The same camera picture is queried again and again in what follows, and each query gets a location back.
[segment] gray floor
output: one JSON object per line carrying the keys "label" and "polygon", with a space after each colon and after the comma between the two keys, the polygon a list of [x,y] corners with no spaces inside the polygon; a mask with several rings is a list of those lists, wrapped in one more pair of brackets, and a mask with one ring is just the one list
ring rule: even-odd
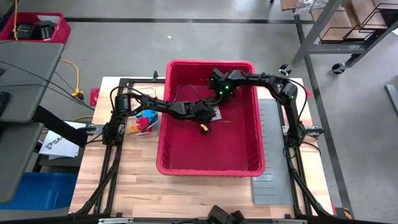
{"label": "gray floor", "polygon": [[[21,10],[61,11],[66,16],[293,19],[281,12],[279,1],[270,7],[263,0],[30,0]],[[81,73],[81,89],[89,97],[103,76],[164,76],[175,58],[248,60],[258,72],[277,72],[299,48],[294,25],[275,24],[105,24],[70,23],[72,33],[63,58],[74,61]],[[353,68],[340,76],[330,67],[347,55],[312,55],[353,213],[357,219],[395,223],[398,220],[398,117],[384,85],[398,75],[398,36],[391,34]],[[60,63],[57,71],[69,83],[75,73]],[[302,62],[292,74],[310,88]],[[59,77],[53,81],[68,88]],[[310,99],[313,120],[320,124]],[[92,114],[48,90],[42,106],[63,119]],[[326,144],[320,140],[323,168],[334,203],[341,204]]]}

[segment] blue bin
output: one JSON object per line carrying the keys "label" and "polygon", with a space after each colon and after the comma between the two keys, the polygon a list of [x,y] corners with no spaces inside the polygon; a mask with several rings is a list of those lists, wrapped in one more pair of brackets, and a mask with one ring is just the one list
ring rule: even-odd
{"label": "blue bin", "polygon": [[0,204],[8,210],[52,210],[70,206],[76,174],[25,173],[14,200]]}

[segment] red box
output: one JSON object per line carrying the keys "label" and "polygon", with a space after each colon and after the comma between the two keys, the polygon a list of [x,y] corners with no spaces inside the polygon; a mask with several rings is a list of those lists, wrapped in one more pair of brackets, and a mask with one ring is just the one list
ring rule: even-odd
{"label": "red box", "polygon": [[[0,40],[13,40],[10,39],[10,35],[14,29],[14,15],[12,13],[7,24],[4,26],[3,30],[0,32]],[[17,14],[17,24],[26,23],[32,24],[34,22],[39,22],[40,19],[37,16],[59,16],[60,20],[55,28],[55,31],[50,40],[21,40],[29,42],[45,42],[45,43],[59,43],[67,44],[68,37],[71,31],[69,24],[66,22],[63,14],[60,12],[18,12]]]}
{"label": "red box", "polygon": [[[173,101],[179,86],[189,83],[202,99],[214,96],[208,89],[214,68],[221,72],[241,69],[254,73],[254,65],[243,61],[173,60],[167,65],[164,100]],[[236,96],[220,106],[221,119],[210,122],[211,133],[200,134],[192,121],[162,115],[156,166],[165,175],[216,175],[255,177],[264,173],[257,90],[241,86]],[[177,101],[198,101],[194,91],[184,87]]]}

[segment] wooden table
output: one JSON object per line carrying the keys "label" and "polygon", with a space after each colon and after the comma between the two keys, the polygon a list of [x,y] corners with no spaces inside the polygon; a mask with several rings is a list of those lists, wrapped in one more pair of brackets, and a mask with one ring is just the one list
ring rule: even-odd
{"label": "wooden table", "polygon": [[[109,92],[120,77],[104,77],[101,84],[93,123],[105,124],[111,117]],[[135,84],[135,88],[154,87],[163,98],[163,84]],[[141,90],[153,96],[151,89]],[[265,88],[257,88],[259,98],[272,98]],[[301,110],[305,93],[299,90],[297,105]],[[308,106],[301,117],[306,126],[312,125]],[[227,212],[242,211],[246,218],[283,218],[294,214],[290,205],[253,205],[249,177],[174,177],[160,174],[155,166],[159,137],[137,140],[124,138],[118,181],[112,213],[123,212],[124,217],[206,217],[213,205]],[[306,141],[316,144],[311,138]],[[70,212],[75,212],[88,200],[100,179],[105,146],[95,142],[86,146]],[[319,152],[305,144],[301,147],[308,188],[323,208],[333,213],[328,187]],[[305,211],[302,194],[298,189],[301,211]],[[104,191],[102,208],[106,205],[108,188]]]}

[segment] red basket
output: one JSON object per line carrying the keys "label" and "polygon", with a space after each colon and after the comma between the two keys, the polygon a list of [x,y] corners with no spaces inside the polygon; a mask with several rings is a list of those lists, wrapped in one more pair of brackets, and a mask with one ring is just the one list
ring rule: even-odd
{"label": "red basket", "polygon": [[[11,33],[14,30],[14,14],[12,13],[7,24],[4,26],[3,30],[0,32],[0,40],[14,40],[11,39]],[[69,24],[66,22],[63,14],[60,12],[18,12],[17,14],[17,24],[26,23],[31,24],[34,22],[39,22],[38,16],[58,16],[59,21],[55,28],[55,31],[50,40],[21,40],[29,42],[49,42],[49,43],[59,43],[67,44],[68,37],[71,31]]]}
{"label": "red basket", "polygon": [[[167,65],[164,100],[172,101],[186,83],[195,87],[202,99],[214,96],[208,89],[214,68],[230,72],[241,69],[254,73],[254,65],[243,61],[173,60]],[[255,177],[266,164],[262,145],[257,91],[242,86],[236,96],[220,106],[221,119],[210,123],[211,133],[200,134],[191,121],[162,116],[156,166],[165,175],[216,175]],[[184,87],[177,101],[197,101],[195,92]]]}

